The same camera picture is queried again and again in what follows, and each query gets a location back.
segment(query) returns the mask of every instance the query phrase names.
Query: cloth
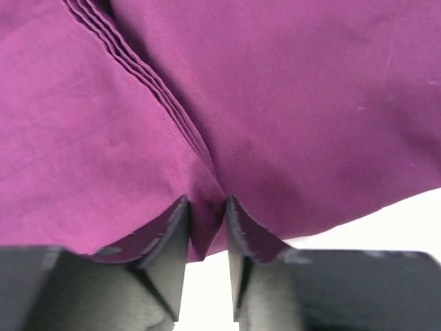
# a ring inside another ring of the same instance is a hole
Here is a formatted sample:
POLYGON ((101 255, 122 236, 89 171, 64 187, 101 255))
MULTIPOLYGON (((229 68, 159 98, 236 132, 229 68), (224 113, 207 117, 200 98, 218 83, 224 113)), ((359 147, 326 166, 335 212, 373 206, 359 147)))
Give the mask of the cloth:
POLYGON ((93 253, 226 194, 281 238, 441 186, 437 0, 0 0, 0 243, 93 253))

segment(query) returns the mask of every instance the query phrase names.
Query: white background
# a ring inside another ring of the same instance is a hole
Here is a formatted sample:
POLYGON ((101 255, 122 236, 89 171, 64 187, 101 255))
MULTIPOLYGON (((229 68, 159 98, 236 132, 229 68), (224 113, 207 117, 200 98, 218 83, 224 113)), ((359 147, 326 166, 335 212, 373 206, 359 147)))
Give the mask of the white background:
MULTIPOLYGON (((312 237, 296 248, 418 250, 441 261, 441 189, 401 201, 367 217, 312 237)), ((191 263, 185 271, 180 321, 175 331, 237 331, 232 319, 227 253, 191 263)))

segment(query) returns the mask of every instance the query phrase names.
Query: magenta cloth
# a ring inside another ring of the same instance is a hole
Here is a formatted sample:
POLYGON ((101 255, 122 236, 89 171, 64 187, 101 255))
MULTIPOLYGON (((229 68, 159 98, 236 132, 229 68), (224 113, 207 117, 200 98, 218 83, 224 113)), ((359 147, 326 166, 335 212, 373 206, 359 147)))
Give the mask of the magenta cloth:
POLYGON ((226 194, 286 239, 438 188, 440 38, 438 0, 0 0, 0 244, 187 194, 198 260, 226 194))

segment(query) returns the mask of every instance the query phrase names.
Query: folded cloth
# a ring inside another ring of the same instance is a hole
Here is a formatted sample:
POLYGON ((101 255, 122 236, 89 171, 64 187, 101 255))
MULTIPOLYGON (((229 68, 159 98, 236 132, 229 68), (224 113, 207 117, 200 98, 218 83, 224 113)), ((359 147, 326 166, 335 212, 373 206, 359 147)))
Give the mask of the folded cloth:
POLYGON ((441 186, 436 0, 0 0, 0 243, 93 253, 226 194, 286 239, 441 186))

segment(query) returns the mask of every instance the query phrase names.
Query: purple fabric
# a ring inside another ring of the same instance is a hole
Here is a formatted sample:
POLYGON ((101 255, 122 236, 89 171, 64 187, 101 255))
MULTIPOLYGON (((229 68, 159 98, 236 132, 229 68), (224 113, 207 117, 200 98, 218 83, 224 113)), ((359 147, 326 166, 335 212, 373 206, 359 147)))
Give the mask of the purple fabric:
POLYGON ((438 188, 440 35, 438 0, 0 0, 0 243, 93 253, 187 194, 195 260, 226 194, 288 238, 438 188))

